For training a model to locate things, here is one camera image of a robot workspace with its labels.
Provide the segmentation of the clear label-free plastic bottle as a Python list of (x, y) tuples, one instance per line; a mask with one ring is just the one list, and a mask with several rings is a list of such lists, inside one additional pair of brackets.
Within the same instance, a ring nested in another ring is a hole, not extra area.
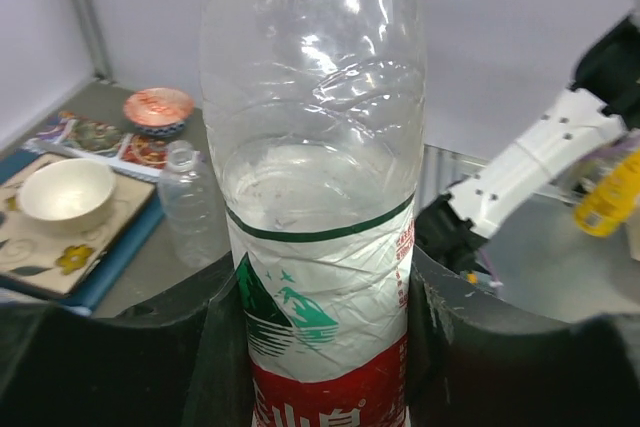
[(213, 263), (217, 239), (213, 174), (191, 143), (177, 140), (167, 146), (157, 190), (178, 259), (194, 269)]

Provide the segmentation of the red-cap red-label bottle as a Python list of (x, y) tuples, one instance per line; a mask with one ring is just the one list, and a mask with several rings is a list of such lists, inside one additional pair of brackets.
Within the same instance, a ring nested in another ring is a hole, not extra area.
[(202, 0), (200, 81), (261, 426), (402, 426), (416, 0)]

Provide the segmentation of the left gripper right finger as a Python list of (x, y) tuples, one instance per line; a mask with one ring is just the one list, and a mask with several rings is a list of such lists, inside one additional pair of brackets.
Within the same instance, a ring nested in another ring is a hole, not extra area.
[(505, 303), (413, 254), (406, 402), (413, 426), (636, 426), (639, 318), (577, 323)]

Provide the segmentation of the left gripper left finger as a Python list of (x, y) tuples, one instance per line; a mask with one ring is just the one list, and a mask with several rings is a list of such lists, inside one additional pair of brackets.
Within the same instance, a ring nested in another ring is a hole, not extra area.
[(246, 426), (250, 367), (223, 257), (114, 318), (1, 308), (5, 426)]

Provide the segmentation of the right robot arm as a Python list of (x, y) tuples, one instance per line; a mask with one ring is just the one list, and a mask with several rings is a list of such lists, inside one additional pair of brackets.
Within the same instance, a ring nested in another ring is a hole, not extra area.
[(568, 87), (530, 128), (419, 213), (417, 246), (456, 274), (469, 269), (543, 185), (638, 126), (639, 21), (629, 14), (585, 53)]

